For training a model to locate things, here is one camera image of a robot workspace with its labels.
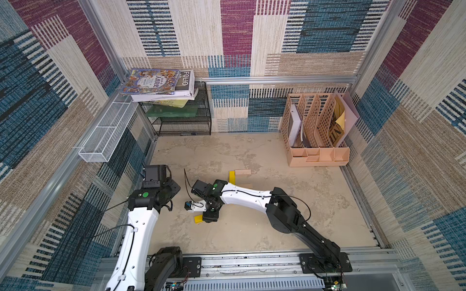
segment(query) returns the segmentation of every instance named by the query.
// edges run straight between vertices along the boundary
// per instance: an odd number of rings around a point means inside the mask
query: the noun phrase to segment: black wire shelf
[[[191,117],[149,117],[154,130],[158,136],[179,136],[179,135],[210,135],[212,133],[212,118],[210,114],[209,98],[205,82],[195,82],[194,88],[199,88],[196,99],[189,100],[186,105],[196,105],[196,116]],[[144,111],[152,103],[141,102]]]

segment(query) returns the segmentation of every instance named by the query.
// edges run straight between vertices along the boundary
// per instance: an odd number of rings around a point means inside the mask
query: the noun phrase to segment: yellow wooden block
[[[195,222],[196,224],[199,224],[199,223],[203,222],[203,220],[202,220],[202,214],[201,214],[201,215],[196,215],[196,216],[194,217],[194,222]]]
[[[230,171],[230,180],[229,182],[234,185],[235,183],[235,178],[234,178],[234,171]]]

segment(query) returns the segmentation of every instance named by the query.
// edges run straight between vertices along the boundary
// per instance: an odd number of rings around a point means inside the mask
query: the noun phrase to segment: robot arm
[[[318,265],[318,268],[312,268],[313,270],[352,271],[346,253],[340,252],[336,243],[324,238],[311,227],[293,200],[280,188],[275,187],[273,191],[257,191],[222,180],[215,180],[213,185],[197,180],[191,192],[203,198],[203,207],[198,203],[186,202],[185,209],[191,212],[202,211],[202,218],[206,222],[218,220],[223,204],[238,204],[256,209],[267,214],[274,229],[295,234],[313,251]]]
[[[147,252],[152,231],[160,211],[173,208],[171,199],[180,187],[167,178],[165,165],[148,166],[145,169],[143,188],[135,190],[128,198],[128,226],[116,263],[106,291],[142,291],[160,290],[166,279],[174,270],[183,268],[183,256],[179,247],[161,249],[157,257],[145,272]]]

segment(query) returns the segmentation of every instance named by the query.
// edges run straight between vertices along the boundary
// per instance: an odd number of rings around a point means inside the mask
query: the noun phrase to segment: metal base
[[[390,284],[385,283],[387,288],[384,291],[414,290],[393,249],[353,247],[342,248],[342,251],[348,254],[353,267],[353,271],[344,272],[348,281],[350,281],[350,277],[355,277],[357,281],[367,279],[367,277],[360,279],[361,275],[377,279],[382,274],[385,278],[390,279]],[[185,284],[185,290],[268,291],[309,290],[314,288],[321,290],[324,287],[324,281],[314,274],[306,274],[302,271],[300,255],[309,253],[309,249],[306,249],[250,253],[183,254],[183,260],[202,258],[200,277],[189,279]],[[104,289],[108,275],[115,268],[117,259],[116,257],[102,259],[91,291]],[[325,272],[320,272],[318,275],[325,276]],[[340,272],[328,272],[327,276],[338,277]],[[350,282],[348,290],[366,291],[371,289],[352,289]]]
[[[340,265],[341,269],[325,269],[324,266],[317,260],[313,253],[300,254],[299,261],[301,263],[301,269],[304,274],[314,273],[341,273],[341,272],[352,272],[350,260],[348,255],[344,252],[340,253]]]
[[[173,272],[168,278],[186,277],[186,272],[189,272],[188,278],[199,278],[201,276],[202,259],[201,257],[183,257],[183,267],[181,273]]]

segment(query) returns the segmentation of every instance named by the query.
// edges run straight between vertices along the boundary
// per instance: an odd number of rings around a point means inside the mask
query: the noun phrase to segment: magazine
[[[131,95],[169,94],[175,91],[180,76],[175,69],[134,68],[121,93]]]
[[[194,100],[194,71],[182,70],[175,91],[163,94],[139,94],[131,95],[133,102],[144,102],[153,100]]]

